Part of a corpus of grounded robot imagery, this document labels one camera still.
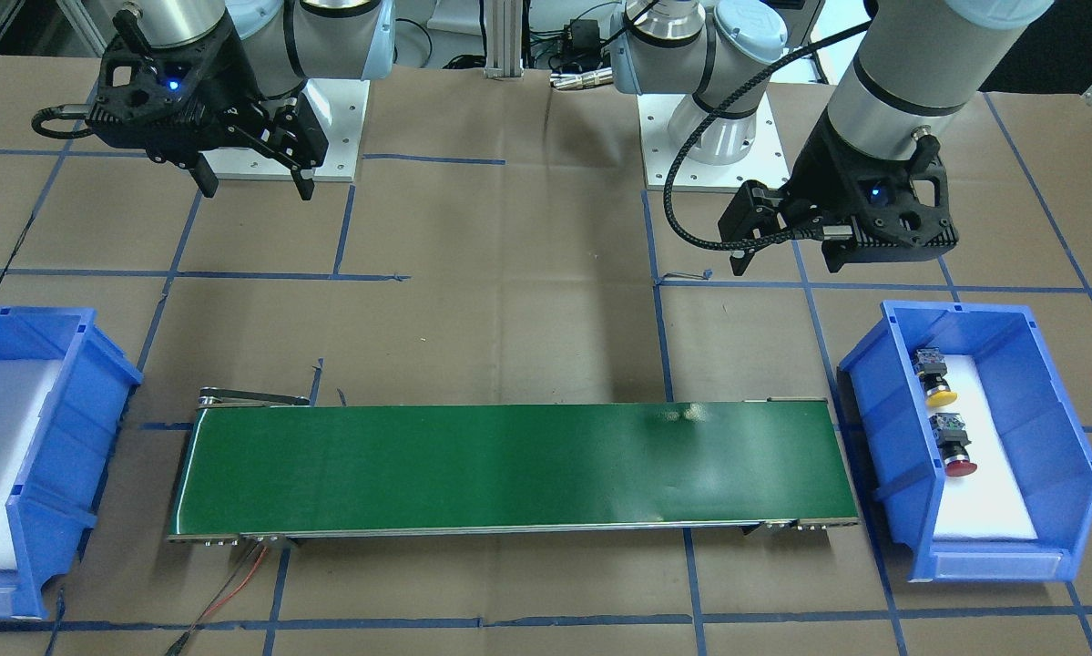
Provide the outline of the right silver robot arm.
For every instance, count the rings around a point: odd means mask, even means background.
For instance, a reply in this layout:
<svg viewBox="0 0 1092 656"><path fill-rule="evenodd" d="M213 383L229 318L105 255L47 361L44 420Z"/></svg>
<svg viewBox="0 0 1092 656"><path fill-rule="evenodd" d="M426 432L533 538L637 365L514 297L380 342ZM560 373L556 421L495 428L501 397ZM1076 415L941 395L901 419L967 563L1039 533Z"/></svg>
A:
<svg viewBox="0 0 1092 656"><path fill-rule="evenodd" d="M313 79L375 80L394 64L391 1L258 1L242 29L229 1L124 1L85 112L114 150L186 170L212 198L212 150L278 162L302 200L331 144Z"/></svg>

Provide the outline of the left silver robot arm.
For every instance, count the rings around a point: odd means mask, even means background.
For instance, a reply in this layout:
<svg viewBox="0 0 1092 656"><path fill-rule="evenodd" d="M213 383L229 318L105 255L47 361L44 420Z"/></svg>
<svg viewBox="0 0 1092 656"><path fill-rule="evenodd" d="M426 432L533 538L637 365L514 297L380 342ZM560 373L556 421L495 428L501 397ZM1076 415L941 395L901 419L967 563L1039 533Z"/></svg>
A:
<svg viewBox="0 0 1092 656"><path fill-rule="evenodd" d="M675 155L663 208L676 235L725 251L741 275L755 254L786 241L822 244L826 266L931 261L954 248L940 136L1048 1L880 1L865 24L788 51L787 26L761 1L625 1L612 41L615 86L678 93ZM787 181L738 187L704 240L679 223L673 184L682 162L712 157L724 123L752 133L775 71L860 36L846 74Z"/></svg>

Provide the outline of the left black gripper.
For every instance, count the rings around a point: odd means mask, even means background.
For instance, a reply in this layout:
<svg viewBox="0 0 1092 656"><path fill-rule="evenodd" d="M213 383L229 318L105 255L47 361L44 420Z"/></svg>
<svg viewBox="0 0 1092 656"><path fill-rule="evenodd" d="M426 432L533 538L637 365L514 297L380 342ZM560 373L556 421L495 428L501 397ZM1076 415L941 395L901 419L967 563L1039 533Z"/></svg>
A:
<svg viewBox="0 0 1092 656"><path fill-rule="evenodd" d="M927 128L912 138L907 160L880 160L846 144L828 116L805 141L791 178L778 190L745 181L719 219L720 239L755 241L790 232L792 240L822 242L826 266L930 261L958 242L951 220L941 144ZM741 277L746 251L733 251Z"/></svg>

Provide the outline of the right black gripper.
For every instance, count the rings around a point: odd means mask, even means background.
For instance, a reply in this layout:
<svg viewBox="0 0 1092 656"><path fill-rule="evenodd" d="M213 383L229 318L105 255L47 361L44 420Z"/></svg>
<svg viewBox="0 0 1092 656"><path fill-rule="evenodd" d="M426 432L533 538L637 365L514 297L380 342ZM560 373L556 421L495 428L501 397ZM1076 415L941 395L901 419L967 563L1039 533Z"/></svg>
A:
<svg viewBox="0 0 1092 656"><path fill-rule="evenodd" d="M254 150L312 200L312 169L328 153L323 128L300 93L263 95L228 12L119 11L112 26L85 117L95 136L183 168L207 199L218 178L205 153Z"/></svg>

